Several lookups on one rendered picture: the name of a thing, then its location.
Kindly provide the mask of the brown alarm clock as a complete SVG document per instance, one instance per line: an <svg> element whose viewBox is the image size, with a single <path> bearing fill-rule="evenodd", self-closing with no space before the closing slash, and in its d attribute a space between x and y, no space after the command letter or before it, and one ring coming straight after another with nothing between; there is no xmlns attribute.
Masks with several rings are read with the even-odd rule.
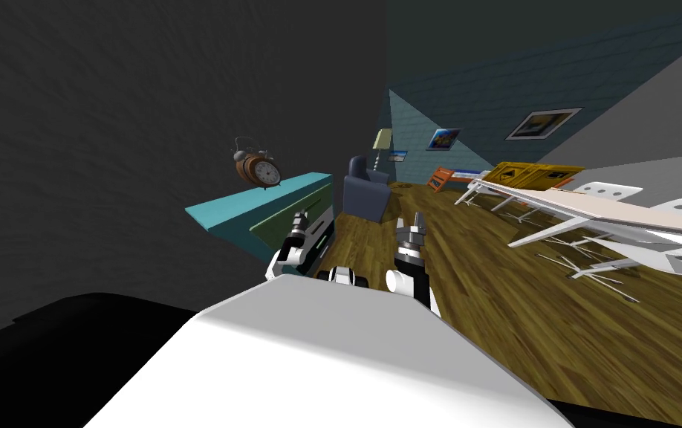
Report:
<svg viewBox="0 0 682 428"><path fill-rule="evenodd" d="M282 174L269 151L247 136L236 137L235 145L233 160L242 179L263 189L280 185Z"/></svg>

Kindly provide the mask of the orange box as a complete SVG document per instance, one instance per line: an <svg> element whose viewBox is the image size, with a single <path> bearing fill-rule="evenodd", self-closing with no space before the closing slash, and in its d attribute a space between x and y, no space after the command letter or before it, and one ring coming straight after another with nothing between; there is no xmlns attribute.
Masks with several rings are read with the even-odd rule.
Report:
<svg viewBox="0 0 682 428"><path fill-rule="evenodd" d="M443 185L451 180L454 174L454 170L444 169L443 167L439 166L427 181L426 185L432 188L435 193L438 193L442 190Z"/></svg>

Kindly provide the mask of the colourful wall picture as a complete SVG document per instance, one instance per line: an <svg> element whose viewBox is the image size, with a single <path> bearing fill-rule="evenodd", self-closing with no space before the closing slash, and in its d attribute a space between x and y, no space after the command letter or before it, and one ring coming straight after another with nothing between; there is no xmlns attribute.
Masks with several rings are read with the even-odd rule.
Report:
<svg viewBox="0 0 682 428"><path fill-rule="evenodd" d="M458 140L461 132L456 129L437 129L432 136L426 150L427 151L449 151Z"/></svg>

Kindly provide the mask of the white framed wall picture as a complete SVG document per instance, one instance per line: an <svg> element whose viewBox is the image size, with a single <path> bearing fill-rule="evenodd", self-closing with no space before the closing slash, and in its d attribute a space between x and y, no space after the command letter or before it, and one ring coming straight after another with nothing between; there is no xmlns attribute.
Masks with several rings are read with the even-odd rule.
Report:
<svg viewBox="0 0 682 428"><path fill-rule="evenodd" d="M582 108L533 111L506 136L505 140L544 140L581 111Z"/></svg>

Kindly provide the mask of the long white table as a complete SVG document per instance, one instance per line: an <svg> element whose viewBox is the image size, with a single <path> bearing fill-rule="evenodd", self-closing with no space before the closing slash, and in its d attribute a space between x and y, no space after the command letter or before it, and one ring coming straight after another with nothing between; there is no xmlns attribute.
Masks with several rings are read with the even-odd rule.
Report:
<svg viewBox="0 0 682 428"><path fill-rule="evenodd" d="M572 270L570 274L571 279L584 276L609 289L614 289L617 280L605 278L602 275L604 272L623 270L640 265L655 270L654 266L659 261L659 252L680 247L678 243L660 236L660 233L678 232L682 234L682 218L671 213L655 211L651 207L641 207L622 201L600 199L584 193L563 189L548 189L544 191L517 189L479 179L471 182L467 191L456 201L456 204L465 202L480 189L491 189L495 192L506 194L507 199L499 204L501 207L517 199L525 201L531 206L554 211L568 217L568 220L564 222L511 242L509 244L510 247L520 247L579 228L596 229L604 232L606 235L622 236L637 242L636 245L630 245L589 237L587 239L589 242L607 247L622 255L622 258L601 262L592 265L589 269L584 269L577 267L569 259L560 257L556 263Z"/></svg>

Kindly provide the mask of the floor lamp with pale shade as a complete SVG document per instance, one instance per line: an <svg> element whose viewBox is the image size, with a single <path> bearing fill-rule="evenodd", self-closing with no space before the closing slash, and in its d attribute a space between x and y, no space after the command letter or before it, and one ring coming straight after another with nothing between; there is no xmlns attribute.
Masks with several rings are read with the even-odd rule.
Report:
<svg viewBox="0 0 682 428"><path fill-rule="evenodd" d="M380 162L380 154L383 150L390 150L392 142L392 129L380 129L376 135L372 149L376 152L373 170L377 171Z"/></svg>

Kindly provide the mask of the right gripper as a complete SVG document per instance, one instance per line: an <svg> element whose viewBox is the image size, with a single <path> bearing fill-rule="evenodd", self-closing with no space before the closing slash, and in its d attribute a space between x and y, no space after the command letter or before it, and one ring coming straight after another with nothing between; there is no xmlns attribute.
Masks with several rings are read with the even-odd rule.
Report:
<svg viewBox="0 0 682 428"><path fill-rule="evenodd" d="M421 259L420 250L424 246L425 237L426 222L422 212L415 213L412 228L405 224L403 218L397 219L396 241L399 253Z"/></svg>

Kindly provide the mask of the teal dresser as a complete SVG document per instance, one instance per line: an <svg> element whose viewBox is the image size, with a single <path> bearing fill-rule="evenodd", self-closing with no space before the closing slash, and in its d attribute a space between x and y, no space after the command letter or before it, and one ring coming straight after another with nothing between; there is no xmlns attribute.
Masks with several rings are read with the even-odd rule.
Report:
<svg viewBox="0 0 682 428"><path fill-rule="evenodd" d="M277 187L249 189L188 207L186 212L209 234L253 256L258 262L255 272L264 277L270 262L281 248L270 250L250 232L250 227L327 184L333 187L331 175L310 172L286 179ZM303 276L296 270L303 259L302 251L291 256L291 263L282 266L282 272Z"/></svg>

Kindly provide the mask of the green drawer front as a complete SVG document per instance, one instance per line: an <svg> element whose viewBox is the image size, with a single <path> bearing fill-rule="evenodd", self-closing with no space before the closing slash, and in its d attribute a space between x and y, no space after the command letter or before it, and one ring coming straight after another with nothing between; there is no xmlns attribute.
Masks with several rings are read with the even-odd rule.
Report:
<svg viewBox="0 0 682 428"><path fill-rule="evenodd" d="M332 206L332 200L333 187L332 184L327 184L254 224L250 227L250 232L270 250L277 251L291 231L290 226L293 223L295 213L304 211L309 220L309 225L312 225Z"/></svg>

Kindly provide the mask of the yellow crate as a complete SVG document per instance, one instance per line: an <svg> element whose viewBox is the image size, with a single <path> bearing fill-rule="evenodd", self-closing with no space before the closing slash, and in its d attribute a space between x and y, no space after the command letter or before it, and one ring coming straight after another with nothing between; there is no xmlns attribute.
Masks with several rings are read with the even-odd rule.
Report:
<svg viewBox="0 0 682 428"><path fill-rule="evenodd" d="M517 189L544 191L584 170L583 166L501 162L482 181Z"/></svg>

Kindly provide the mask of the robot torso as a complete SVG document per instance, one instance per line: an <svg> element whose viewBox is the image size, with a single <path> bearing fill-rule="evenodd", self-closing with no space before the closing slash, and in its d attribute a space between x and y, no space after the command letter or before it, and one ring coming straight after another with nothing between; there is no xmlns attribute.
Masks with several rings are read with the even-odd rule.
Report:
<svg viewBox="0 0 682 428"><path fill-rule="evenodd" d="M284 274L197 313L85 428L573 428L410 296Z"/></svg>

